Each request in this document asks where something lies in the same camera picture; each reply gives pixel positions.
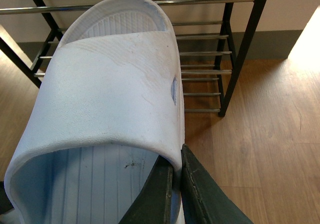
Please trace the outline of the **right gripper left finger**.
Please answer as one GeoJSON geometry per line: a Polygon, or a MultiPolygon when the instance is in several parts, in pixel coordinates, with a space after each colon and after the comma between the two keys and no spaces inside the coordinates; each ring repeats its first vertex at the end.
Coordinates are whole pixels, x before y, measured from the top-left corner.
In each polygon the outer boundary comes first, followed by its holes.
{"type": "Polygon", "coordinates": [[[173,167],[159,156],[120,223],[170,223],[173,167]]]}

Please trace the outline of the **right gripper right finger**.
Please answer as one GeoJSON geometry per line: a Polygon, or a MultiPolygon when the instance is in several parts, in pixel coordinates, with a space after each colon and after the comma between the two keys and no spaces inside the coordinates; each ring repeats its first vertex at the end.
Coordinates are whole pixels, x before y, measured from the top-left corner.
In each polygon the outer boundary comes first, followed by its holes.
{"type": "Polygon", "coordinates": [[[181,156],[180,189],[186,223],[252,223],[185,144],[181,156]]]}

